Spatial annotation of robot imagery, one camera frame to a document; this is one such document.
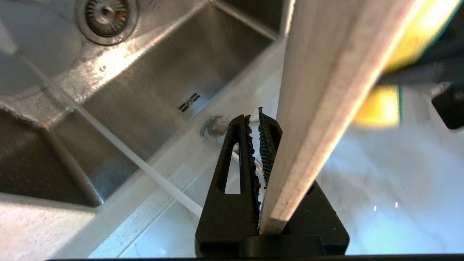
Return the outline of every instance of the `yellow sponge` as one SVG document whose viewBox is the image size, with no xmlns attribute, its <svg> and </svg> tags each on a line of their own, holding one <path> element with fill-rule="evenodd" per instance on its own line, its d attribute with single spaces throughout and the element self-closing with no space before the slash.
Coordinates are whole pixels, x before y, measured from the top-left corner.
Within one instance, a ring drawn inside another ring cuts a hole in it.
<svg viewBox="0 0 464 261">
<path fill-rule="evenodd" d="M 384 72 L 412 64 L 440 36 L 459 7 L 460 0 L 427 0 L 422 3 Z M 368 128 L 395 127 L 401 123 L 401 89 L 376 86 L 359 109 L 353 123 Z"/>
</svg>

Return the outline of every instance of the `light wooden plank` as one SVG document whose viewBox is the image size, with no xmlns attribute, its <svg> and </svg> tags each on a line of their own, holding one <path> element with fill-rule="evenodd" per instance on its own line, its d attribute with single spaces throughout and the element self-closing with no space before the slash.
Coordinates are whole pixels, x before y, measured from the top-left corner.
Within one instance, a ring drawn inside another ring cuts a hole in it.
<svg viewBox="0 0 464 261">
<path fill-rule="evenodd" d="M 394 51 L 419 0 L 297 0 L 261 234 L 280 233 Z"/>
</svg>

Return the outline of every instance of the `wooden stick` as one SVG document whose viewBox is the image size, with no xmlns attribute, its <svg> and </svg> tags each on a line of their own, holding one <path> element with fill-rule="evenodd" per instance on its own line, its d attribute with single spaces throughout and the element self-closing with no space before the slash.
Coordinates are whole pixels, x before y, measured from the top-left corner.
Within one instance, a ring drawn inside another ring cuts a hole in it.
<svg viewBox="0 0 464 261">
<path fill-rule="evenodd" d="M 297 0 L 277 120 L 284 134 L 266 191 L 261 234 L 295 212 L 420 0 Z"/>
</svg>

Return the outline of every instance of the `drain strainer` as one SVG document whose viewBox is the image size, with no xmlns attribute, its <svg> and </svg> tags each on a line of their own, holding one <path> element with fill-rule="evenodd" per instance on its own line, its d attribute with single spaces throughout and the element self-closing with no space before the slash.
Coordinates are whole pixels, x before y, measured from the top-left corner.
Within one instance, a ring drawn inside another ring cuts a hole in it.
<svg viewBox="0 0 464 261">
<path fill-rule="evenodd" d="M 136 0 L 78 0 L 76 17 L 82 33 L 101 45 L 127 39 L 137 22 Z"/>
</svg>

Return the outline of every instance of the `sink basin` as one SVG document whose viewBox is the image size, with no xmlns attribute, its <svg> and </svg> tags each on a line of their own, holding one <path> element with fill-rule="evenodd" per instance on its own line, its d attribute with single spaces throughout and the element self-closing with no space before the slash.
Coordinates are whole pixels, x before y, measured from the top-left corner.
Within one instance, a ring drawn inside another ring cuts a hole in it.
<svg viewBox="0 0 464 261">
<path fill-rule="evenodd" d="M 53 79 L 148 160 L 275 39 L 227 7 L 142 1 L 128 40 L 83 40 L 79 62 Z M 98 206 L 138 169 L 53 89 L 0 98 L 1 192 Z"/>
</svg>

